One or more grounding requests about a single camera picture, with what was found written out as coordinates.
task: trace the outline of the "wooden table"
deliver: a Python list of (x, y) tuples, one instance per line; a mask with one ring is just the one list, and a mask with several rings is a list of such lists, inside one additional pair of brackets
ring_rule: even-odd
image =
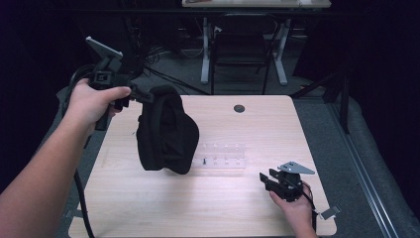
[[(180, 176), (146, 172), (135, 132), (142, 104), (131, 102), (111, 122), (85, 189), (97, 237), (245, 237), (292, 235), (259, 173), (294, 161), (316, 172), (292, 100), (288, 96), (182, 96), (203, 143), (243, 144), (244, 168), (192, 167)], [(243, 105), (245, 111), (234, 111)], [(318, 175), (309, 182), (318, 210), (329, 207)], [(333, 235), (334, 219), (318, 220), (318, 235)], [(86, 237), (74, 217), (71, 237)]]

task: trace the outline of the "hand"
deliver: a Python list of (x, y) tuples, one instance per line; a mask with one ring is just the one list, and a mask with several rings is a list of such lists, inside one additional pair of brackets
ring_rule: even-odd
[[(305, 192), (309, 197), (312, 197), (310, 186), (306, 182), (304, 182), (303, 192)], [(286, 219), (297, 237), (310, 237), (308, 235), (299, 235), (305, 230), (313, 231), (313, 234), (311, 235), (316, 236), (315, 231), (312, 228), (312, 207), (304, 195), (301, 195), (299, 199), (291, 202), (281, 199), (274, 191), (270, 191), (269, 196), (274, 203), (284, 211)]]
[[(95, 90), (88, 84), (88, 79), (83, 78), (74, 87), (65, 117), (76, 120), (77, 123), (93, 128), (109, 106), (116, 99), (124, 98), (131, 93), (130, 87), (114, 87), (106, 90)], [(117, 112), (110, 108), (110, 116)]]

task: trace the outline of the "clear plastic container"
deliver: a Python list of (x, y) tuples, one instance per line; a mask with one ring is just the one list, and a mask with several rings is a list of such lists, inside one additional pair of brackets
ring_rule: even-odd
[(243, 169), (246, 167), (245, 144), (198, 144), (191, 166), (203, 169)]

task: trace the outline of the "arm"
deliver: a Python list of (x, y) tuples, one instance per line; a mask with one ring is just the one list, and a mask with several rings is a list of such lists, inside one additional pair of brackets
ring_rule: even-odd
[(96, 91), (87, 79), (77, 83), (56, 130), (1, 193), (0, 237), (54, 236), (87, 137), (109, 103), (130, 91)]
[[(304, 185), (303, 191), (309, 195), (309, 188)], [(287, 202), (281, 199), (275, 192), (270, 191), (269, 196), (284, 211), (286, 219), (293, 229), (297, 238), (317, 237), (312, 228), (312, 207), (303, 195), (299, 199)]]

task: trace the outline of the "camera mount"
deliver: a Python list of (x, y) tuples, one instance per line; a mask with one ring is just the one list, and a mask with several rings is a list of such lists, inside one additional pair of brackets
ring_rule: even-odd
[(289, 202), (297, 200), (302, 195), (303, 184), (300, 174), (315, 175), (315, 172), (295, 162), (289, 162), (277, 168), (279, 172), (269, 169), (269, 175), (276, 178), (278, 182), (270, 180), (262, 173), (260, 173), (260, 181), (265, 183), (265, 190), (272, 190)]
[[(154, 95), (140, 90), (135, 83), (125, 75), (118, 74), (121, 67), (120, 59), (123, 57), (121, 52), (117, 52), (95, 40), (91, 37), (86, 38), (86, 42), (92, 49), (102, 57), (102, 60), (95, 66), (89, 76), (89, 86), (96, 90), (105, 90), (117, 86), (128, 86), (132, 89), (129, 96), (117, 99), (114, 107), (122, 110), (123, 107), (129, 107), (130, 100), (138, 102), (154, 102)], [(105, 114), (96, 123), (95, 130), (105, 131), (108, 127), (108, 113)]]

